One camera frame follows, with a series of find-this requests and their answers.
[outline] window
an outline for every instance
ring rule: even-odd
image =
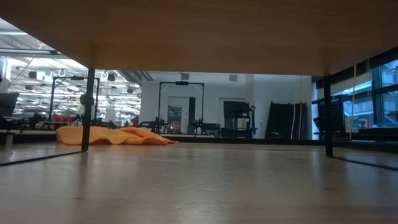
[[[351,100],[344,102],[345,119],[351,119],[353,103]],[[374,124],[373,101],[371,96],[358,98],[354,101],[354,128],[371,128]]]
[[[356,85],[355,86],[355,93],[364,93],[364,92],[370,92],[372,90],[372,81],[364,82],[362,84]],[[352,95],[354,91],[354,88],[349,88],[346,90],[343,90],[341,92],[333,94],[333,96],[341,95],[341,94],[347,94],[347,95]]]
[[[383,101],[383,124],[394,124],[392,126],[397,126],[398,123],[398,91],[390,91],[384,93],[382,96]]]
[[[380,66],[382,86],[398,84],[398,60]]]

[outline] orange mat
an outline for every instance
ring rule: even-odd
[[[67,145],[81,145],[83,127],[65,126],[57,129],[58,142]],[[91,127],[90,144],[144,144],[168,145],[178,142],[163,138],[158,134],[141,128],[121,128],[111,130],[108,128]]]

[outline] air vent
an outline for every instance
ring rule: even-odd
[[[229,75],[229,80],[231,82],[237,82],[238,81],[238,75]]]
[[[189,80],[189,73],[181,73],[181,80]]]

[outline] door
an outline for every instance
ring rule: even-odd
[[[187,134],[189,97],[170,96],[167,112],[168,133]]]

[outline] glass panel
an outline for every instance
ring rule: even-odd
[[[372,81],[364,82],[362,84],[356,85],[355,86],[355,93],[363,93],[366,91],[371,91],[372,90]],[[347,94],[351,95],[353,94],[354,88],[349,88],[346,90],[343,90],[341,92],[333,94],[333,96],[341,95],[341,94]]]
[[[168,133],[181,133],[181,118],[182,118],[181,106],[169,105],[168,122],[170,127],[167,127]]]
[[[398,60],[380,66],[382,86],[398,84]]]
[[[398,126],[398,91],[383,94],[383,126]]]
[[[354,116],[353,116],[353,128],[370,128],[373,124],[373,101],[371,96],[364,98],[355,99],[354,101]],[[344,115],[345,119],[351,119],[352,101],[344,102]]]

